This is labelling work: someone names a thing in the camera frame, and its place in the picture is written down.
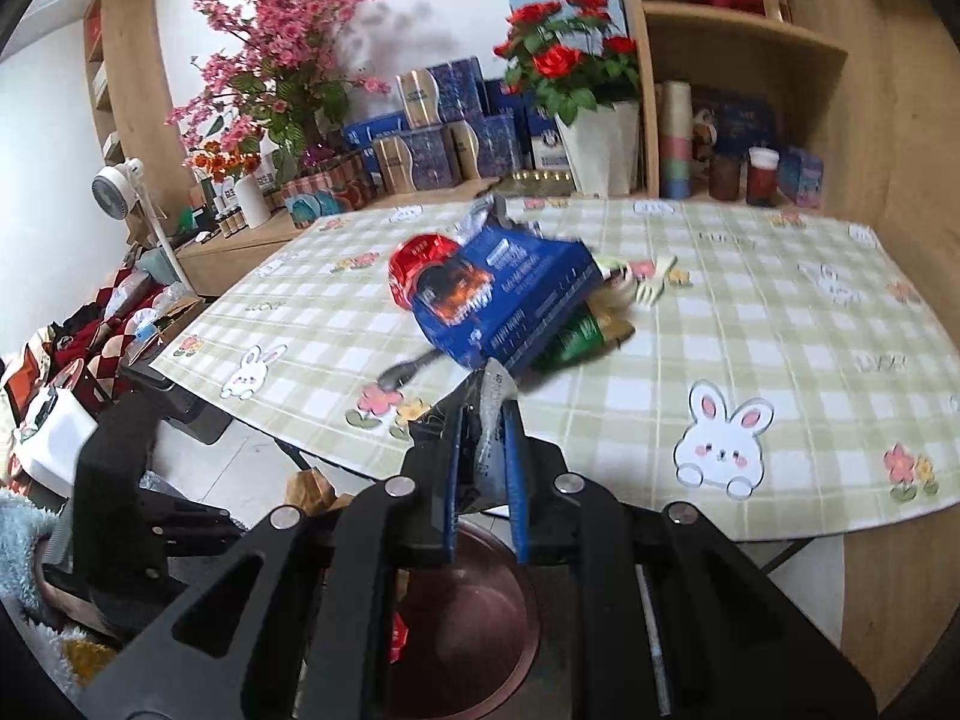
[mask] white lid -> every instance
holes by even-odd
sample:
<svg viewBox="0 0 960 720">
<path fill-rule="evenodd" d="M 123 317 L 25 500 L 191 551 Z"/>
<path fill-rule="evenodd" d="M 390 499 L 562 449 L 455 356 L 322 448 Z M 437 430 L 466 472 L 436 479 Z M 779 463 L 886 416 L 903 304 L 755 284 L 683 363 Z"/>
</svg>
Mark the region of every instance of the white lid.
<svg viewBox="0 0 960 720">
<path fill-rule="evenodd" d="M 750 164 L 760 170 L 776 170 L 779 165 L 779 152 L 773 148 L 754 146 L 750 149 Z"/>
</svg>

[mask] white flower pot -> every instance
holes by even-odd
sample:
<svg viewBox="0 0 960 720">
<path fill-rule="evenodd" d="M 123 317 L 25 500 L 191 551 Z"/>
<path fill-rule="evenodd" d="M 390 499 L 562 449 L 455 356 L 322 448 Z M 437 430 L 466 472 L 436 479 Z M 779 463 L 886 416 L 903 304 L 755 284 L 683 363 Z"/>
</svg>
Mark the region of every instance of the white flower pot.
<svg viewBox="0 0 960 720">
<path fill-rule="evenodd" d="M 640 103 L 628 100 L 613 108 L 581 108 L 571 127 L 557 117 L 570 172 L 582 194 L 602 197 L 630 194 L 637 186 Z"/>
<path fill-rule="evenodd" d="M 270 220 L 270 209 L 267 208 L 267 201 L 263 199 L 256 175 L 245 175 L 233 185 L 233 190 L 237 194 L 237 202 L 248 227 L 259 227 Z"/>
</svg>

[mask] silver bolt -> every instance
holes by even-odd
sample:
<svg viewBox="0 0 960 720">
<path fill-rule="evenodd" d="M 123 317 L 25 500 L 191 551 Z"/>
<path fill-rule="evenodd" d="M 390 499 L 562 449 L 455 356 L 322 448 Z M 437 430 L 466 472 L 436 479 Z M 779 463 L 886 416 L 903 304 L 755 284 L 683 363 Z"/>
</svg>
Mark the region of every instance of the silver bolt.
<svg viewBox="0 0 960 720">
<path fill-rule="evenodd" d="M 387 480 L 384 490 L 387 490 L 390 498 L 405 498 L 407 495 L 413 495 L 416 482 L 409 476 L 395 476 Z"/>
<path fill-rule="evenodd" d="M 301 520 L 301 513 L 292 506 L 281 506 L 270 512 L 270 524 L 278 531 L 292 528 Z"/>
<path fill-rule="evenodd" d="M 586 482 L 584 482 L 584 477 L 579 474 L 562 473 L 553 480 L 553 485 L 565 495 L 575 495 L 586 486 Z"/>
<path fill-rule="evenodd" d="M 683 503 L 683 501 L 670 504 L 670 508 L 666 509 L 666 514 L 678 525 L 692 525 L 700 516 L 697 509 L 688 503 Z"/>
</svg>

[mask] rabbit ear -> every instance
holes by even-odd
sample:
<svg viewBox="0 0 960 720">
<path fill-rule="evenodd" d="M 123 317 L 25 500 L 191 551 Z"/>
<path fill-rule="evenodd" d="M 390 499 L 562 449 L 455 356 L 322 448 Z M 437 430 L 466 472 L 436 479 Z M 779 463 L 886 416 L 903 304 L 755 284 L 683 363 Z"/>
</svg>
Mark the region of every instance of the rabbit ear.
<svg viewBox="0 0 960 720">
<path fill-rule="evenodd" d="M 774 407 L 762 398 L 753 398 L 737 409 L 730 421 L 759 436 L 774 421 Z"/>
<path fill-rule="evenodd" d="M 726 422 L 727 402 L 713 384 L 702 379 L 690 389 L 690 413 L 697 422 Z"/>
<path fill-rule="evenodd" d="M 277 358 L 279 358 L 280 355 L 283 354 L 283 352 L 285 352 L 286 350 L 287 350 L 286 343 L 277 343 L 277 345 L 274 346 L 274 348 L 272 348 L 269 352 L 267 352 L 263 356 L 263 360 L 261 360 L 261 362 L 264 365 L 267 365 L 269 362 L 273 362 L 274 360 L 277 360 Z"/>
<path fill-rule="evenodd" d="M 240 365 L 242 367 L 246 367 L 246 365 L 253 365 L 259 359 L 260 359 L 260 347 L 251 346 L 247 354 L 245 354 L 243 356 L 243 359 L 240 361 Z"/>
</svg>

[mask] fluffy blue fabric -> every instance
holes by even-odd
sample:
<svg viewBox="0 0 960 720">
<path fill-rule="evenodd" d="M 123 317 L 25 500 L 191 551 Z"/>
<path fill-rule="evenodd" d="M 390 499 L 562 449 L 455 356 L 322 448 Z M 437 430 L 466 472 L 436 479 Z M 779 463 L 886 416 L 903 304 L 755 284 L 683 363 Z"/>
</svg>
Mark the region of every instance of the fluffy blue fabric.
<svg viewBox="0 0 960 720">
<path fill-rule="evenodd" d="M 55 624 L 34 578 L 37 541 L 50 536 L 56 514 L 37 509 L 28 498 L 0 490 L 0 595 L 11 595 L 34 620 Z"/>
</svg>

